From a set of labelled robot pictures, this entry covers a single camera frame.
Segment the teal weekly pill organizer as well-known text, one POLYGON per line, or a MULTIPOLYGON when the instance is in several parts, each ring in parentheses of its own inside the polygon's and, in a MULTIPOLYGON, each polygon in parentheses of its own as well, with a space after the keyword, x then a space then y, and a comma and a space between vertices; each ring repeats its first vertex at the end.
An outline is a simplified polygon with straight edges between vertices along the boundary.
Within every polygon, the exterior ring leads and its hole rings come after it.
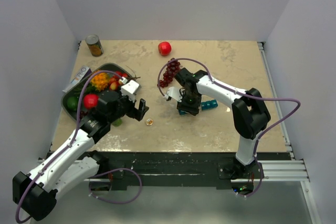
MULTIPOLYGON (((201 102, 202 111, 215 109, 217 107, 218 107, 218 103, 216 100, 209 100, 209 101, 201 102)), ((186 114, 188 114, 188 112, 179 110, 179 115, 186 115, 186 114)))

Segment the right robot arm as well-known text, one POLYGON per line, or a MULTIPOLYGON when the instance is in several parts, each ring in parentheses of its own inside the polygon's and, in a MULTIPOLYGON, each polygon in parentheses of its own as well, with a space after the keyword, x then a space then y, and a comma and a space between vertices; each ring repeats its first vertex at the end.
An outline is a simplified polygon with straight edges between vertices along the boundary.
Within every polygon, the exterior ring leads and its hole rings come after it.
POLYGON ((239 146, 233 163, 223 170, 231 178, 246 178, 252 173, 255 164, 257 135, 266 129, 271 119, 260 92, 254 88, 246 91, 226 86, 203 70, 191 73, 183 68, 175 79, 182 87, 170 87, 166 99, 176 100, 178 110, 196 116, 202 96, 206 95, 232 111, 234 126, 239 134, 239 146))

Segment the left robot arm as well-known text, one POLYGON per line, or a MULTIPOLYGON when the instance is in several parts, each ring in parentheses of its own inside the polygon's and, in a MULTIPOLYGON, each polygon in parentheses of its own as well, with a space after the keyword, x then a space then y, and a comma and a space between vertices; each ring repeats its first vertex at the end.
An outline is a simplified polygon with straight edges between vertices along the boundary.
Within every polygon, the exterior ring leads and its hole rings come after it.
POLYGON ((108 174, 107 159, 91 152, 76 162, 111 129, 111 123, 128 116, 141 121, 149 110, 144 99, 135 107, 134 91, 109 91, 98 100, 96 108, 77 122, 69 138, 47 159, 27 174, 18 172, 13 178, 13 202, 17 204, 16 221, 24 210, 29 218, 40 221, 54 209, 57 201, 84 179, 103 178, 108 174))

